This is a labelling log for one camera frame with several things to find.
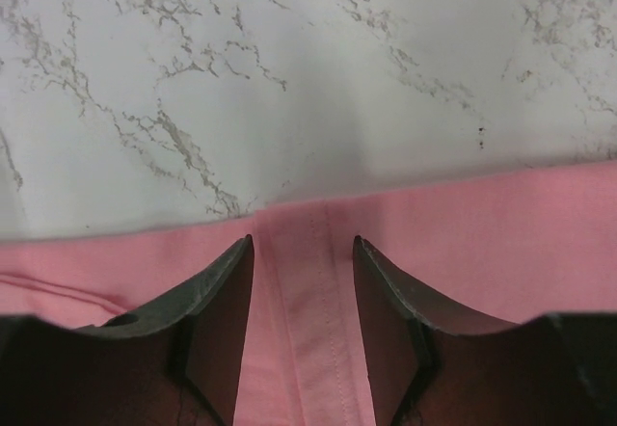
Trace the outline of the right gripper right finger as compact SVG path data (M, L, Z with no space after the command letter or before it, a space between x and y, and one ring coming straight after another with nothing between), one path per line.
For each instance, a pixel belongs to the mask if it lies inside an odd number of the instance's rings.
M541 319L516 324L464 306L360 236L353 271L377 424L544 424Z

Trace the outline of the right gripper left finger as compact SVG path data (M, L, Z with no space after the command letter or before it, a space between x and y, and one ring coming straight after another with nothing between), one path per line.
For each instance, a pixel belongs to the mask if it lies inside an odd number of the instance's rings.
M255 249L246 235L204 270L162 295L77 331L135 341L171 333L169 376L186 388L216 425L233 423L252 296Z

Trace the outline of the pink t-shirt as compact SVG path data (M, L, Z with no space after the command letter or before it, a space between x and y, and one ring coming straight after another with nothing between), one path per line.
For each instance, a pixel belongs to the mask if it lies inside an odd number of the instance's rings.
M238 425L371 425L352 279L362 236L404 271L514 322L616 307L616 166L281 204L206 226L1 247L1 310L76 328L139 306L251 234Z

